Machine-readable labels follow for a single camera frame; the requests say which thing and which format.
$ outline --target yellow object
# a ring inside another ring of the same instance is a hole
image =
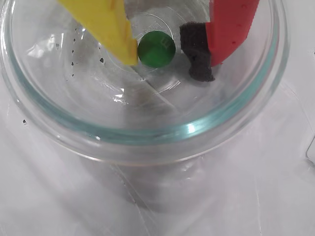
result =
[[[123,64],[138,64],[138,45],[132,38],[124,0],[59,0],[59,2]]]

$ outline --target black foam piece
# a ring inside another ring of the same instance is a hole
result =
[[[190,22],[180,27],[181,47],[191,63],[190,76],[197,81],[215,80],[210,67],[211,53],[205,23]]]

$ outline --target red object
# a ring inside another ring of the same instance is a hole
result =
[[[211,22],[206,23],[211,66],[227,59],[245,41],[259,0],[210,0]]]

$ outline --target white table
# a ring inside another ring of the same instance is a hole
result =
[[[164,167],[63,149],[0,95],[2,236],[313,236],[315,1],[287,0],[291,53],[264,111],[234,139]]]

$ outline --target clear glass container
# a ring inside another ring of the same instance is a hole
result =
[[[1,71],[22,111],[43,132],[88,158],[149,165],[198,156],[234,136],[283,75],[289,37],[282,0],[261,0],[245,43],[216,80],[193,81],[180,25],[207,22],[209,0],[125,0],[139,41],[175,41],[167,67],[122,65],[56,0],[2,0]]]

